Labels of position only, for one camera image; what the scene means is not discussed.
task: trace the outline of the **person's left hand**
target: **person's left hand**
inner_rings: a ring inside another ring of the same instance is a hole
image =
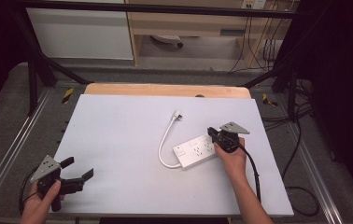
[[[37,192],[37,182],[35,182],[30,190],[29,195]],[[24,207],[24,211],[22,212],[21,224],[28,223],[45,223],[46,218],[49,213],[49,209],[52,201],[57,196],[58,192],[61,188],[61,182],[59,180],[55,181],[55,183],[51,186],[48,193],[45,195],[43,199],[40,197],[40,193],[37,193],[27,199]]]

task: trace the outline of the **person's right hand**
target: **person's right hand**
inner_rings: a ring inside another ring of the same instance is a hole
[[[245,145],[245,139],[239,138],[240,144]],[[222,159],[223,165],[225,167],[226,173],[231,180],[239,179],[246,176],[246,164],[247,164],[247,154],[238,148],[233,153],[225,152],[218,144],[214,143],[215,151],[218,156]]]

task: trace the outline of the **gray bracket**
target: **gray bracket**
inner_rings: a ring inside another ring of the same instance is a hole
[[[240,125],[234,123],[234,122],[229,122],[227,124],[224,124],[222,126],[220,126],[220,128],[223,131],[226,131],[228,133],[245,133],[245,134],[249,134],[249,131],[243,127],[241,127]]]
[[[42,163],[40,163],[35,174],[32,176],[30,182],[33,183],[34,181],[42,178],[45,175],[50,174],[51,172],[57,170],[60,167],[61,167],[60,163],[58,163],[52,157],[47,155],[45,159],[42,161]]]

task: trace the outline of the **hand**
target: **hand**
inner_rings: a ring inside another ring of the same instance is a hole
[[[240,144],[245,145],[245,139],[239,138]],[[247,154],[238,148],[233,153],[225,152],[217,143],[214,144],[215,151],[218,156],[222,159],[223,165],[225,167],[226,173],[231,180],[240,179],[246,176],[246,164],[247,164]]]
[[[61,188],[61,182],[57,180],[49,189],[43,200],[40,193],[30,197],[22,212],[21,224],[25,223],[45,223],[49,213],[49,209],[53,199],[57,196]],[[29,195],[37,192],[37,182],[35,182],[30,190]]]

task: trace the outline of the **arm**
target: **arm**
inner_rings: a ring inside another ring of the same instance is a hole
[[[243,146],[245,145],[244,138],[240,138],[240,143]],[[235,198],[244,223],[273,223],[248,184],[246,175],[246,153],[241,149],[237,149],[233,153],[227,153],[217,144],[214,145],[232,183]]]
[[[22,212],[21,217],[21,224],[28,224],[28,223],[45,223],[46,218],[49,213],[49,209],[51,206],[51,202],[57,196],[58,192],[61,188],[61,182],[56,181],[51,188],[49,189],[48,193],[45,195],[43,200],[39,197],[39,193],[35,194],[34,196],[30,197],[26,203],[24,211]],[[36,182],[32,185],[30,194],[37,192],[37,185]]]

